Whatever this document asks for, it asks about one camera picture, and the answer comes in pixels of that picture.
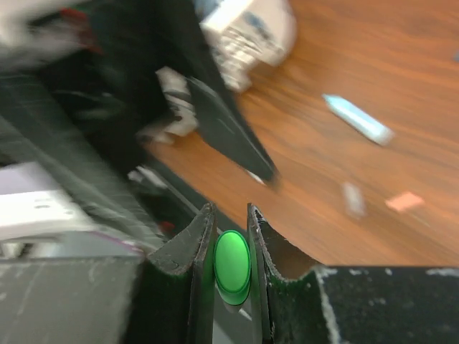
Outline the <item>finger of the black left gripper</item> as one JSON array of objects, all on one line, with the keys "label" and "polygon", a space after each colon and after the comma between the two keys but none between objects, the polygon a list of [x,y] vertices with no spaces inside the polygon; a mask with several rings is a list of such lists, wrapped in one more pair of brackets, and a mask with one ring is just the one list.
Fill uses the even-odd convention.
[{"label": "finger of the black left gripper", "polygon": [[275,164],[245,120],[239,116],[239,112],[231,110],[202,81],[191,77],[187,84],[203,140],[262,181],[274,181],[277,176]]}]

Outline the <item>light blue highlighter pen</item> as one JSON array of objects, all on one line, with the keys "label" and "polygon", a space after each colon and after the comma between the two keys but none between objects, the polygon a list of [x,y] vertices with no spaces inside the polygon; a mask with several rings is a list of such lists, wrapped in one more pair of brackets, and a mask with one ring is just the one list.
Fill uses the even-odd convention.
[{"label": "light blue highlighter pen", "polygon": [[385,146],[393,138],[391,129],[348,100],[338,95],[322,94],[322,97],[334,115],[371,142]]}]

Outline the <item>clear pen cap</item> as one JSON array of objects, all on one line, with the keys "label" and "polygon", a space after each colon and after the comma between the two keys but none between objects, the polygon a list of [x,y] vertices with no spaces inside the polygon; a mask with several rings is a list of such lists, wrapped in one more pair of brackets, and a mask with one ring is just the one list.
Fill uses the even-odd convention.
[{"label": "clear pen cap", "polygon": [[346,211],[350,216],[361,218],[366,214],[366,206],[360,188],[352,183],[342,184]]}]

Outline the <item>orange pen cap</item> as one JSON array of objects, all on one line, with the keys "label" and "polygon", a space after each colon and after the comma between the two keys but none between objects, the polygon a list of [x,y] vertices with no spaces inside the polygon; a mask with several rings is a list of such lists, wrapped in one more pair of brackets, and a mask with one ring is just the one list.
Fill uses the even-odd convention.
[{"label": "orange pen cap", "polygon": [[412,192],[404,192],[385,201],[386,206],[396,212],[404,212],[424,204],[424,199]]}]

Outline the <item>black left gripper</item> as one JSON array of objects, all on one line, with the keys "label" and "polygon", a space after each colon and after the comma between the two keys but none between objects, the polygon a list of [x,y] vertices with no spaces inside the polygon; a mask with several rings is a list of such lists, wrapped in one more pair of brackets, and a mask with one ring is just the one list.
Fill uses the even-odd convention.
[{"label": "black left gripper", "polygon": [[57,13],[82,45],[40,72],[60,109],[39,144],[58,163],[96,158],[125,170],[138,162],[141,128],[176,122],[159,78],[165,68],[184,77],[200,136],[229,154],[230,92],[193,1],[78,1]]}]

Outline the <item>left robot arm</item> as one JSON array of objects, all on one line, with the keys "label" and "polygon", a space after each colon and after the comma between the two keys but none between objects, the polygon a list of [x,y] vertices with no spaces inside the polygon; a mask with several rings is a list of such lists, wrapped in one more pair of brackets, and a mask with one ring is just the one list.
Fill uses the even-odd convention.
[{"label": "left robot arm", "polygon": [[153,253],[148,125],[174,114],[158,78],[185,77],[203,139],[272,181],[275,164],[227,89],[191,1],[3,1],[1,157],[35,163],[97,230]]}]

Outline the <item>green highlighter cap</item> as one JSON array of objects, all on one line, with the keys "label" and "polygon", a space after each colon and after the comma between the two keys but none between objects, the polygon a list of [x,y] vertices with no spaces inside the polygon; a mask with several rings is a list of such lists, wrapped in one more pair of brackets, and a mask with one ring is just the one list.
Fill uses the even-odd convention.
[{"label": "green highlighter cap", "polygon": [[238,231],[224,231],[214,246],[214,275],[223,301],[240,306],[250,292],[251,259],[246,239]]}]

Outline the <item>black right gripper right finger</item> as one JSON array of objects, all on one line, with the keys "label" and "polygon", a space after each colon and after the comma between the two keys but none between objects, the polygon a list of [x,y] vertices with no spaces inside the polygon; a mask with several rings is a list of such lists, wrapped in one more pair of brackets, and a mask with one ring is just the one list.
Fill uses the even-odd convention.
[{"label": "black right gripper right finger", "polygon": [[268,250],[271,225],[258,207],[247,205],[251,259],[250,304],[254,343],[340,343],[341,334],[321,272],[309,269],[284,277]]}]

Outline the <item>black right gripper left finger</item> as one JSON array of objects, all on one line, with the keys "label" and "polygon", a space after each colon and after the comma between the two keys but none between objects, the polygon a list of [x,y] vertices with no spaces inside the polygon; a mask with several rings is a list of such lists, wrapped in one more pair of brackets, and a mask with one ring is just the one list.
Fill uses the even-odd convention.
[{"label": "black right gripper left finger", "polygon": [[123,343],[211,343],[214,322],[214,204],[138,269]]}]

